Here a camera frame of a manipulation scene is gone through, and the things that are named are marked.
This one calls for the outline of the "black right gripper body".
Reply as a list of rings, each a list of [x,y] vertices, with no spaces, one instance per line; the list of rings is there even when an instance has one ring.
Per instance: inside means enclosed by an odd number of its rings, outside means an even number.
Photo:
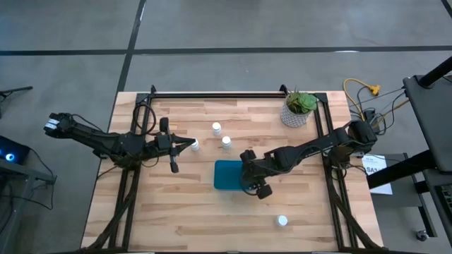
[[[241,189],[250,196],[257,196],[262,200],[273,193],[265,178],[276,176],[280,172],[276,169],[273,159],[269,156],[257,159],[253,150],[245,150],[240,154],[242,173],[239,179]]]

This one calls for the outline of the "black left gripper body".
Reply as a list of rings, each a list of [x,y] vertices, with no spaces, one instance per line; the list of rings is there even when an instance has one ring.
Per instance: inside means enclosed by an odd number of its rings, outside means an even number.
[[[179,167],[176,163],[176,156],[173,155],[173,147],[176,144],[172,142],[172,134],[170,133],[169,119],[167,117],[160,119],[159,128],[162,135],[156,136],[157,151],[161,156],[169,156],[171,171],[176,174],[179,172]]]

